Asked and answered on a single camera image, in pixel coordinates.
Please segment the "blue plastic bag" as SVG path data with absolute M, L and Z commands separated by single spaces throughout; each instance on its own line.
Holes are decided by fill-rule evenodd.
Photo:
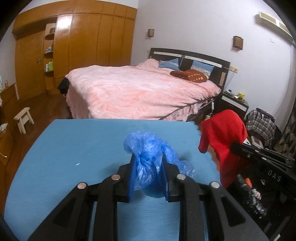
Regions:
M 181 174 L 191 178 L 194 176 L 194 166 L 186 160 L 179 160 L 176 151 L 152 132 L 128 134 L 123 147 L 127 153 L 133 154 L 128 182 L 129 199 L 136 190 L 142 190 L 147 196 L 155 198 L 168 197 L 168 178 L 163 159 L 177 166 Z

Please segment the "red cloth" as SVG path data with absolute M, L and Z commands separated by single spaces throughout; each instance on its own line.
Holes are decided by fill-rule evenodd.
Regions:
M 220 181 L 228 188 L 247 165 L 247 161 L 231 152 L 233 143 L 243 144 L 248 137 L 241 118 L 232 110 L 224 110 L 201 123 L 202 134 L 198 149 L 206 153 L 208 146 L 214 149 L 220 163 Z

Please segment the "black lined trash bin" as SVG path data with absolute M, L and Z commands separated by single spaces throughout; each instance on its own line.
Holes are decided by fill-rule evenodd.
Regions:
M 227 188 L 269 240 L 295 240 L 295 196 L 249 164 Z

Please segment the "dark patterned curtain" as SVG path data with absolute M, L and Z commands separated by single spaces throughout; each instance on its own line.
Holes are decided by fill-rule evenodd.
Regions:
M 296 106 L 293 104 L 292 112 L 290 114 L 285 130 L 280 140 L 275 145 L 274 149 L 288 157 L 295 159 L 296 153 Z

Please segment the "plaid bag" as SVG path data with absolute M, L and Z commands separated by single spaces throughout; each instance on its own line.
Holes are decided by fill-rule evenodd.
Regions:
M 256 132 L 264 139 L 265 146 L 269 146 L 276 131 L 275 118 L 260 108 L 254 109 L 246 116 L 246 129 Z

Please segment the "yellow plush toy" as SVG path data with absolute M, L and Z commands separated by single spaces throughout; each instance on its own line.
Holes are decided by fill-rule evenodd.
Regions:
M 244 101 L 245 94 L 243 94 L 242 92 L 239 92 L 239 93 L 237 94 L 237 97 L 238 97 L 238 99 L 239 99 L 240 101 Z

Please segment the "blue table cloth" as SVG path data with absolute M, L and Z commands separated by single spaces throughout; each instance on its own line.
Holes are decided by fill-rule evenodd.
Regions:
M 200 131 L 192 122 L 164 120 L 55 120 L 21 162 L 9 189 L 4 219 L 19 240 L 27 240 L 80 182 L 102 182 L 130 161 L 123 142 L 130 133 L 152 132 L 180 160 L 195 167 L 194 180 L 219 181 L 209 153 L 198 150 Z

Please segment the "dark nightstand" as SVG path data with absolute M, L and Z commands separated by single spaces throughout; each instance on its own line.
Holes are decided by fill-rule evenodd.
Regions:
M 244 120 L 249 109 L 249 104 L 244 100 L 239 100 L 238 98 L 235 98 L 233 95 L 225 91 L 218 99 L 215 109 L 217 113 L 220 113 L 227 109 L 232 110 L 238 114 L 241 120 Z

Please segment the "pink covered bed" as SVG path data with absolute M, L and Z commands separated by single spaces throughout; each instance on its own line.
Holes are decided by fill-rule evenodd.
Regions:
M 147 59 L 137 66 L 78 68 L 69 81 L 66 102 L 73 118 L 186 121 L 221 89 L 171 76 L 171 69 Z

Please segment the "right blue pillow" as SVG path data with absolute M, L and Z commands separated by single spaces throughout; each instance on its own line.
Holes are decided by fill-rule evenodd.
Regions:
M 190 69 L 199 71 L 209 78 L 214 70 L 214 66 L 194 60 Z

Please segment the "blue pillow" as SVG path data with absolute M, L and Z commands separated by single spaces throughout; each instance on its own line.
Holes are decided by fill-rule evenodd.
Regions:
M 194 60 L 190 69 L 199 71 L 209 78 L 214 70 L 214 66 Z
M 175 58 L 172 60 L 167 60 L 167 61 L 160 61 L 158 68 L 168 68 L 174 71 L 180 71 L 179 68 L 179 59 Z

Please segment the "brown dotted cushion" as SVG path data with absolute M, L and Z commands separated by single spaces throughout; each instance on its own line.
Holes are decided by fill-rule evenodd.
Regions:
M 181 78 L 183 80 L 201 83 L 208 80 L 208 76 L 197 70 L 189 69 L 186 71 L 171 71 L 170 75 L 173 77 Z

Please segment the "small white stool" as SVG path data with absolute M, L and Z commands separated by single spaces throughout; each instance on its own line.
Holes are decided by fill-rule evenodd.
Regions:
M 18 129 L 20 133 L 26 134 L 25 124 L 30 122 L 32 125 L 35 123 L 31 114 L 30 107 L 23 108 L 16 116 L 14 120 L 18 122 Z

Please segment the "left blue pillow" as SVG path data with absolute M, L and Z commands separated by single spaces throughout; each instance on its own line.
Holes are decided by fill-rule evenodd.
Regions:
M 167 61 L 160 61 L 158 68 L 168 68 L 174 71 L 180 71 L 179 68 L 179 59 L 175 58 L 172 60 L 167 60 Z

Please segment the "wooden side desk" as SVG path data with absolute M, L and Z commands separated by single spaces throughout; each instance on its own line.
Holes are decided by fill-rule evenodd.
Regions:
M 10 85 L 1 92 L 1 125 L 7 127 L 1 132 L 1 171 L 3 172 L 11 155 L 14 140 L 12 132 L 16 127 L 14 116 L 16 115 L 18 100 L 15 85 Z

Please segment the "wooden wardrobe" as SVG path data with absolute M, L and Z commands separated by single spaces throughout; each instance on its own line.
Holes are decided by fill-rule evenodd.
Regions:
M 19 98 L 54 94 L 76 68 L 130 64 L 136 15 L 108 1 L 57 1 L 19 14 L 12 30 Z

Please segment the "right wall lamp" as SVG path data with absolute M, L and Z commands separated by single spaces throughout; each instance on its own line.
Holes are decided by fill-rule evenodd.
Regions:
M 232 47 L 239 51 L 243 50 L 243 38 L 240 36 L 234 36 Z

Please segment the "wall lamp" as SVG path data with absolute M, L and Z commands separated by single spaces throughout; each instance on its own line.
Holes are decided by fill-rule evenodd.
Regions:
M 147 37 L 152 38 L 154 36 L 154 29 L 148 29 L 147 30 Z
M 243 50 L 243 38 L 240 36 L 234 36 L 232 47 L 239 51 Z

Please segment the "wall air conditioner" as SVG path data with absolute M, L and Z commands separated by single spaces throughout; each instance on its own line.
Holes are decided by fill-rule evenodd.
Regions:
M 291 33 L 289 32 L 285 24 L 279 21 L 278 19 L 261 11 L 258 13 L 258 16 L 259 22 L 262 25 L 266 26 L 267 28 L 273 30 L 277 34 L 280 34 L 287 39 L 293 39 Z

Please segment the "left wall lamp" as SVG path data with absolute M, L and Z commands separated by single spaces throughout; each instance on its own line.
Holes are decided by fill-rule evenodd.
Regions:
M 154 29 L 148 29 L 147 30 L 147 37 L 152 38 L 154 36 Z

